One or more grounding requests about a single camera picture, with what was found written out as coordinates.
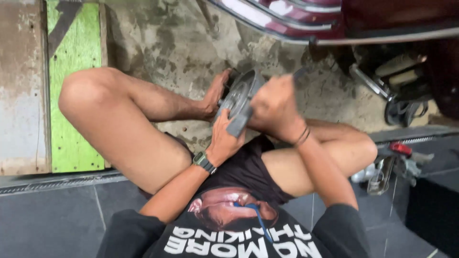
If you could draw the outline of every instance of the green watch band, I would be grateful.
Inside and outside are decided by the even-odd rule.
[[[207,159],[207,154],[205,151],[201,151],[195,155],[195,157],[193,158],[193,164],[195,164],[196,166],[201,166],[211,175],[215,173],[215,171],[217,171],[217,168],[214,167]]]

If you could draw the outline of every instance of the green painted wood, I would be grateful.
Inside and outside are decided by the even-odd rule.
[[[47,2],[48,33],[61,13],[57,1]],[[99,5],[84,4],[53,56],[49,57],[52,172],[104,169],[104,159],[65,119],[58,107],[64,78],[82,69],[101,66]]]

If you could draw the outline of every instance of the hand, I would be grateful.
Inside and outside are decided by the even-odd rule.
[[[244,129],[239,138],[230,135],[226,131],[226,127],[230,123],[228,120],[229,113],[229,109],[222,110],[221,115],[213,124],[212,142],[206,149],[207,159],[215,167],[219,167],[233,156],[244,145],[246,138],[246,129]]]
[[[230,73],[231,69],[228,68],[224,70],[222,73],[217,74],[213,78],[213,81],[210,84],[210,87],[207,90],[204,99],[200,101],[201,107],[203,108],[206,117],[209,119],[209,121],[213,120],[215,114],[219,109],[217,103],[222,98],[224,90],[223,84],[228,81]]]
[[[297,110],[291,75],[272,77],[250,104],[253,116],[249,125],[279,140],[294,144],[306,128]]]

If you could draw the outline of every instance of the tile floor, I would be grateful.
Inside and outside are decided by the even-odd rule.
[[[435,250],[402,224],[407,188],[393,180],[386,194],[368,196],[354,185],[375,258],[426,258]],[[0,257],[94,257],[112,214],[139,210],[145,202],[129,181],[0,196]],[[325,209],[317,195],[293,200],[284,208],[307,228]],[[444,257],[441,252],[434,256]]]

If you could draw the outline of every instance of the printed face on shirt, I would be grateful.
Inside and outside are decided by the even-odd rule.
[[[234,226],[243,219],[253,219],[258,224],[256,210],[244,207],[247,204],[257,207],[266,226],[276,222],[278,214],[275,209],[267,202],[258,201],[248,190],[240,187],[209,190],[203,193],[201,198],[197,198],[191,203],[188,212],[194,212],[196,218],[209,229],[237,230],[232,225]]]

